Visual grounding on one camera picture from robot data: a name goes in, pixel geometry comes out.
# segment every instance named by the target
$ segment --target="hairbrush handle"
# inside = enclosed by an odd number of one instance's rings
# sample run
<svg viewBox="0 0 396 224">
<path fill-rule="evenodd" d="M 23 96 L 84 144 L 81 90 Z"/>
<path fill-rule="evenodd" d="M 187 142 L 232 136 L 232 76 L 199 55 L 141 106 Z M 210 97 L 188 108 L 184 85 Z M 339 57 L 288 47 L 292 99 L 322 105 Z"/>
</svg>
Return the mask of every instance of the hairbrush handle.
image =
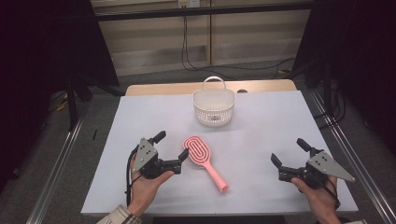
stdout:
<svg viewBox="0 0 396 224">
<path fill-rule="evenodd" d="M 209 172 L 210 176 L 212 177 L 213 181 L 215 181 L 216 186 L 218 187 L 220 192 L 225 192 L 230 187 L 223 178 L 219 175 L 219 173 L 213 168 L 210 163 L 204 165 L 206 170 Z"/>
</svg>

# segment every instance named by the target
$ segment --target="human hand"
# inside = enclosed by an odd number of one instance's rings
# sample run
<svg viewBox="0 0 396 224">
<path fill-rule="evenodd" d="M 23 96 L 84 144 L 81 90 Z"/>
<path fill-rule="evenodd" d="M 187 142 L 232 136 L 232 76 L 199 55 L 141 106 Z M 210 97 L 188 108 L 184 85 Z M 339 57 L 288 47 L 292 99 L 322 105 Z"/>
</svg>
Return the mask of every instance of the human hand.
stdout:
<svg viewBox="0 0 396 224">
<path fill-rule="evenodd" d="M 305 184 L 303 180 L 297 177 L 294 177 L 291 180 L 291 183 L 293 183 L 303 194 L 305 194 L 309 203 L 309 207 L 311 208 L 314 216 L 318 219 L 319 223 L 341 223 L 335 214 L 335 200 L 324 188 L 311 189 Z M 334 187 L 336 186 L 337 178 L 329 175 L 329 180 L 326 182 L 326 187 L 335 194 L 336 189 Z"/>
<path fill-rule="evenodd" d="M 134 161 L 136 154 L 131 159 L 131 179 L 135 182 L 132 184 L 132 201 L 128 205 L 128 210 L 136 217 L 141 217 L 151 205 L 157 194 L 160 185 L 168 180 L 175 173 L 167 171 L 154 179 L 147 179 L 140 172 L 133 173 Z"/>
</svg>

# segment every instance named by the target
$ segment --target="white plastic basket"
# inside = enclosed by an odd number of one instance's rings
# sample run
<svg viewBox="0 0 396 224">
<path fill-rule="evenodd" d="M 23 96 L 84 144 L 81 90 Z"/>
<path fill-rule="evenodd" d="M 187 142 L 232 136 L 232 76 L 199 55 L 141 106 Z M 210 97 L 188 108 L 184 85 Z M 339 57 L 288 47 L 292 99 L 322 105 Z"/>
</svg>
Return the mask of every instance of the white plastic basket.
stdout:
<svg viewBox="0 0 396 224">
<path fill-rule="evenodd" d="M 205 89 L 207 81 L 217 79 L 224 85 L 223 89 Z M 209 77 L 202 83 L 202 88 L 193 94 L 194 111 L 198 121 L 206 126 L 220 127 L 233 117 L 235 93 L 226 88 L 220 77 Z"/>
</svg>

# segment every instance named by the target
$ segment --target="wrist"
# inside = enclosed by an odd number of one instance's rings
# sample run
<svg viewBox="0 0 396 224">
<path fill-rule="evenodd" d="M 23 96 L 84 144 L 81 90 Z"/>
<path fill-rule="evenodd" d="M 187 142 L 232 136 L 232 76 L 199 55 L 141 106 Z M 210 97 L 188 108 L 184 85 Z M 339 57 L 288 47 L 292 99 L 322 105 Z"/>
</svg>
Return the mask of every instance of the wrist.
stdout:
<svg viewBox="0 0 396 224">
<path fill-rule="evenodd" d="M 146 211 L 147 207 L 143 203 L 132 201 L 128 205 L 128 211 L 136 217 L 141 217 Z"/>
<path fill-rule="evenodd" d="M 329 214 L 326 217 L 318 217 L 318 222 L 320 224 L 341 224 L 338 216 L 334 214 Z"/>
</svg>

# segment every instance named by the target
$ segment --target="aluminum rail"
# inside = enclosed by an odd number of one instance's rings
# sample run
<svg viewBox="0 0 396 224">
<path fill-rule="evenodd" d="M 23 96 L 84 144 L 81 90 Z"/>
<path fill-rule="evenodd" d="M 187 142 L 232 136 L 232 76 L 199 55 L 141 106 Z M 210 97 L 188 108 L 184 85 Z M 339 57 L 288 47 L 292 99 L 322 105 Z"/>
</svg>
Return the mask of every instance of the aluminum rail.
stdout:
<svg viewBox="0 0 396 224">
<path fill-rule="evenodd" d="M 309 1 L 309 2 L 297 2 L 297 3 L 261 4 L 261 5 L 251 5 L 251 6 L 173 8 L 173 9 L 136 11 L 136 12 L 96 13 L 95 18 L 98 21 L 120 21 L 120 20 L 202 16 L 202 15 L 218 15 L 218 14 L 249 13 L 249 12 L 290 11 L 290 10 L 312 9 L 315 7 L 335 7 L 336 6 L 335 3 L 337 2 Z"/>
<path fill-rule="evenodd" d="M 315 104 L 317 105 L 320 113 L 324 113 L 324 101 L 321 98 L 320 94 L 318 92 L 311 92 L 311 96 Z M 335 122 L 335 120 L 329 116 L 324 116 L 324 118 L 328 125 L 331 125 Z M 359 158 L 358 154 L 356 154 L 355 149 L 352 147 L 352 145 L 350 145 L 347 137 L 344 135 L 340 126 L 338 124 L 334 124 L 331 125 L 329 128 L 331 129 L 332 134 L 334 135 L 335 140 L 338 142 L 340 148 L 343 150 L 347 160 L 354 169 L 356 176 L 358 177 L 368 196 L 372 200 L 379 215 L 384 220 L 384 223 L 396 223 L 395 213 L 393 212 L 393 209 L 390 206 L 386 196 L 364 167 L 361 159 Z"/>
<path fill-rule="evenodd" d="M 44 215 L 46 215 L 47 209 L 50 205 L 52 196 L 55 193 L 55 189 L 58 185 L 59 180 L 61 179 L 61 175 L 64 170 L 64 166 L 67 163 L 69 154 L 78 137 L 78 132 L 81 128 L 82 121 L 87 114 L 88 107 L 89 103 L 85 103 L 81 108 L 81 115 L 79 116 L 79 119 L 74 129 L 67 135 L 64 146 L 62 147 L 62 150 L 59 154 L 58 160 L 55 162 L 55 165 L 52 168 L 47 183 L 42 189 L 40 196 L 38 196 L 38 199 L 35 202 L 35 207 L 33 208 L 29 218 L 27 219 L 26 224 L 40 224 L 43 221 Z"/>
</svg>

